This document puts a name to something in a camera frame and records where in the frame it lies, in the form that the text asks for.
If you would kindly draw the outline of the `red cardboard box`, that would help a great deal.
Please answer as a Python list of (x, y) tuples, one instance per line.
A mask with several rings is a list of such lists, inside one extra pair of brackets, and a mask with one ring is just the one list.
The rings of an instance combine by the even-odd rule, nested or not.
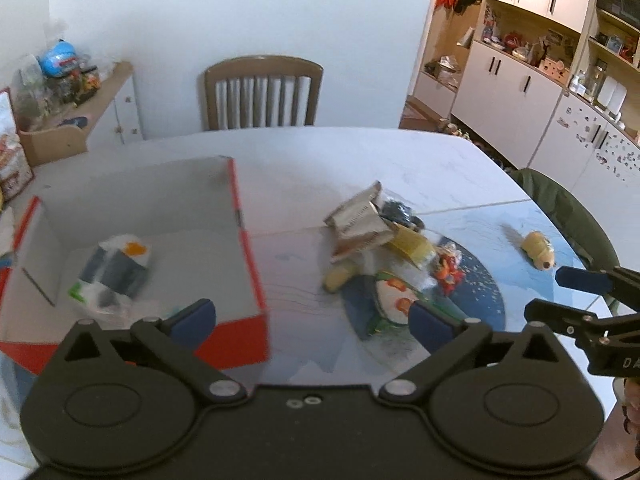
[(83, 318), (127, 328), (200, 299), (216, 326), (183, 339), (214, 367), (264, 362), (268, 314), (233, 159), (157, 162), (32, 196), (1, 273), (1, 351), (39, 374)]

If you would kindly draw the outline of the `hotdog plush toy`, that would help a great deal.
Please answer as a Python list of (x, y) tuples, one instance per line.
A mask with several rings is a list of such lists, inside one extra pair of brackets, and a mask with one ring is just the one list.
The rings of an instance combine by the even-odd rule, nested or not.
[(554, 248), (543, 232), (529, 232), (521, 242), (521, 250), (537, 270), (547, 271), (555, 267)]

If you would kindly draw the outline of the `cream yellow candle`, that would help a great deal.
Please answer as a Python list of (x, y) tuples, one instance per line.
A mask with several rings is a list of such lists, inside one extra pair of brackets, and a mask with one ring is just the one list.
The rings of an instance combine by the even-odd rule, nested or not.
[(349, 280), (360, 274), (360, 265), (352, 260), (344, 260), (334, 264), (326, 272), (322, 286), (330, 294), (335, 294)]

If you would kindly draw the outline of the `red white snack bag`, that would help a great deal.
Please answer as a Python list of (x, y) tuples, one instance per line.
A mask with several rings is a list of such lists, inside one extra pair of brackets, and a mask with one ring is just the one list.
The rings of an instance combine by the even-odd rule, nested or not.
[(18, 135), (10, 88), (0, 94), (0, 184), (5, 202), (13, 200), (32, 182), (34, 173)]

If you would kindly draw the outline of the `yellow small box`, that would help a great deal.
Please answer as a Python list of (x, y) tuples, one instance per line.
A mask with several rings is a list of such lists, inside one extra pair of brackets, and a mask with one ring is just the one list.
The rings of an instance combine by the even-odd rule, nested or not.
[(401, 224), (395, 224), (394, 230), (394, 237), (386, 246), (417, 269), (427, 266), (436, 256), (435, 246), (420, 232)]

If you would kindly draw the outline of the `white sideboard cabinet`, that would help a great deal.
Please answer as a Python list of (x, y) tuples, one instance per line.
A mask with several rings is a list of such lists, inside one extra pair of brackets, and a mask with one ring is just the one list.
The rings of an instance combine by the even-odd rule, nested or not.
[(88, 101), (64, 105), (58, 114), (44, 118), (40, 126), (20, 132), (20, 137), (33, 167), (97, 148), (144, 141), (134, 66), (125, 61), (117, 63)]

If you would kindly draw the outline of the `green jacket on chair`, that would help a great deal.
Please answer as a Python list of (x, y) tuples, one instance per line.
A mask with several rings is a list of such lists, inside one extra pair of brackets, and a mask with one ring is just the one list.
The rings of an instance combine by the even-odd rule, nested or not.
[(608, 271), (620, 265), (600, 224), (571, 192), (537, 170), (513, 170), (510, 176), (549, 218), (587, 270)]

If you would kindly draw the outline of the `white tissue pack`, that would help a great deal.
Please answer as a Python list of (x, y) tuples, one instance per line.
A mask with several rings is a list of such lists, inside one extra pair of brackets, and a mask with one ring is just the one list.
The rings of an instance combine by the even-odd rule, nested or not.
[(99, 242), (68, 296), (91, 314), (123, 320), (148, 278), (151, 254), (151, 246), (132, 234)]

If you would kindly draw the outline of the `white wall cabinet unit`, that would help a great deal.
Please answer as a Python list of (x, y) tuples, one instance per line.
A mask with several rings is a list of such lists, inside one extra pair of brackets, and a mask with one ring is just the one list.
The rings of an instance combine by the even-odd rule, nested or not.
[(639, 199), (639, 29), (599, 0), (435, 0), (411, 95), (593, 214)]

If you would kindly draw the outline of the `silver foil snack bag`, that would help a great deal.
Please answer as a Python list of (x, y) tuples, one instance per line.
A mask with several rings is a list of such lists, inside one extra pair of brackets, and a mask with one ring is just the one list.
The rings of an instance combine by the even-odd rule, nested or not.
[(376, 201), (382, 189), (381, 182), (375, 181), (341, 203), (323, 220), (334, 233), (332, 263), (345, 260), (357, 252), (382, 246), (395, 237), (395, 229), (378, 212)]

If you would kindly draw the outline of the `wooden dining chair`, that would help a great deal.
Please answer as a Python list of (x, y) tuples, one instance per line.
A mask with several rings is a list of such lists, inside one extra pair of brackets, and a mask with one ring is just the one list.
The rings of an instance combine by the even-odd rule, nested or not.
[(204, 72), (210, 130), (312, 126), (323, 67), (287, 55), (228, 58)]

